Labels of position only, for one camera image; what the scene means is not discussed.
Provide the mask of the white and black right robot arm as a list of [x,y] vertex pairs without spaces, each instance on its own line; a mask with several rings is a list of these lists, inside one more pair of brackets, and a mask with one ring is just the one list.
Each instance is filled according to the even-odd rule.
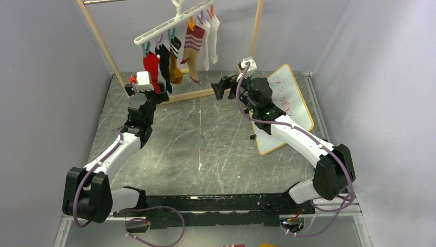
[[225,90],[230,90],[229,99],[236,99],[238,106],[245,106],[243,115],[258,129],[285,142],[314,166],[313,178],[296,183],[283,198],[286,212],[296,213],[302,203],[313,199],[332,200],[346,188],[352,188],[355,175],[349,148],[343,144],[333,145],[299,126],[273,103],[273,91],[267,78],[225,76],[211,87],[217,100],[223,98]]

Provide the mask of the beige purple striped sock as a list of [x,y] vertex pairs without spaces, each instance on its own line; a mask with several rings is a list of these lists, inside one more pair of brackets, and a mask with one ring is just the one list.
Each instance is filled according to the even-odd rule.
[[205,30],[198,25],[193,28],[188,27],[184,40],[184,52],[181,64],[186,64],[189,68],[190,78],[198,82],[197,60],[201,49]]

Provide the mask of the yellow framed whiteboard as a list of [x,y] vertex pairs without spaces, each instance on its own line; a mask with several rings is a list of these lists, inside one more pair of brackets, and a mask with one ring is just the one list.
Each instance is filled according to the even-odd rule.
[[[300,127],[311,131],[314,121],[290,65],[283,64],[269,75],[268,83],[272,89],[272,102]],[[260,155],[267,155],[286,145],[286,142],[260,130],[254,122],[251,125],[256,135],[255,141]]]

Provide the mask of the mustard yellow striped sock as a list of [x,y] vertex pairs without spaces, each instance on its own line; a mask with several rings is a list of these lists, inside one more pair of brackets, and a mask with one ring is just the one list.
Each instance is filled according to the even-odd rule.
[[183,73],[178,68],[177,59],[179,50],[181,48],[181,41],[179,38],[174,37],[174,39],[170,42],[170,82],[172,84],[181,84],[183,81]]

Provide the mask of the black sock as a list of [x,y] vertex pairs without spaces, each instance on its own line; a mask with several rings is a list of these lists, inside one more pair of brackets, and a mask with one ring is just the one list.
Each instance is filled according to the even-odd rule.
[[155,48],[155,52],[159,55],[159,69],[161,72],[161,76],[164,78],[166,83],[166,90],[172,94],[172,85],[171,85],[171,77],[170,77],[170,51],[166,48],[165,45],[160,45]]

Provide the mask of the white plastic clip hanger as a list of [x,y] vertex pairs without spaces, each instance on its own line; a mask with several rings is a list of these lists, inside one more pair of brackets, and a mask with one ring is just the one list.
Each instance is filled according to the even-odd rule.
[[163,34],[165,31],[175,27],[179,23],[183,21],[187,21],[190,17],[194,17],[195,15],[199,14],[201,11],[205,10],[207,7],[213,5],[215,3],[215,0],[208,0],[200,2],[199,4],[191,7],[190,9],[186,11],[181,10],[181,6],[184,1],[179,1],[177,4],[173,3],[173,5],[176,8],[176,16],[173,18],[167,20],[166,22],[150,29],[149,31],[137,36],[134,39],[135,45],[142,45],[146,42],[148,42],[150,39],[155,38],[156,36]]

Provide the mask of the wooden drying rack frame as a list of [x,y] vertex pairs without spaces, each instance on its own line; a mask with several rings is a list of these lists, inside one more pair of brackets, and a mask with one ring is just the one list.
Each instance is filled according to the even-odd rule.
[[[116,75],[120,84],[122,86],[124,86],[126,84],[126,82],[124,81],[115,61],[113,60],[113,58],[112,58],[112,56],[111,56],[111,54],[110,54],[110,52],[105,44],[100,32],[99,32],[96,24],[94,23],[94,20],[93,20],[91,14],[89,13],[88,9],[86,8],[87,5],[102,4],[102,3],[106,3],[106,2],[107,1],[81,1],[81,0],[76,1],[81,12],[83,13],[83,15],[86,19],[86,21],[89,24],[94,37],[96,38],[101,50],[104,53],[104,58],[106,59],[106,64],[108,64],[110,67],[109,71],[112,72],[114,75]],[[257,40],[258,40],[259,27],[260,27],[260,22],[261,22],[261,18],[262,18],[263,8],[264,8],[264,3],[265,3],[265,1],[258,1],[258,3],[257,3],[256,18],[255,18],[255,24],[254,24],[253,33],[252,33],[252,40],[251,40],[251,49],[250,49],[251,56],[253,56],[255,54],[256,44],[257,44]],[[182,93],[182,94],[170,96],[170,100],[167,103],[185,101],[185,100],[210,96],[212,94],[213,94],[213,89],[204,89],[204,90],[199,90],[199,91],[194,91],[194,92]]]

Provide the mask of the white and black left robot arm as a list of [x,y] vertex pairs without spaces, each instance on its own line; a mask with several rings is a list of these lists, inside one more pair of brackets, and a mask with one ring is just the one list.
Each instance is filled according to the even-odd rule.
[[72,216],[78,227],[88,223],[102,223],[111,213],[122,210],[141,216],[147,209],[147,195],[143,189],[125,186],[111,189],[111,181],[136,152],[142,149],[152,134],[157,105],[169,101],[164,83],[160,91],[151,85],[127,84],[128,116],[122,127],[115,128],[115,141],[95,160],[82,168],[73,167],[66,175],[62,212]]

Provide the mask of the red sock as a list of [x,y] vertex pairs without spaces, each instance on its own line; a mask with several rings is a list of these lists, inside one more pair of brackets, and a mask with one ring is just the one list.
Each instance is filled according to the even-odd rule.
[[157,54],[149,52],[145,57],[143,57],[144,70],[150,73],[151,83],[154,87],[156,93],[161,93],[161,88],[158,84],[158,69],[159,69],[160,58]]

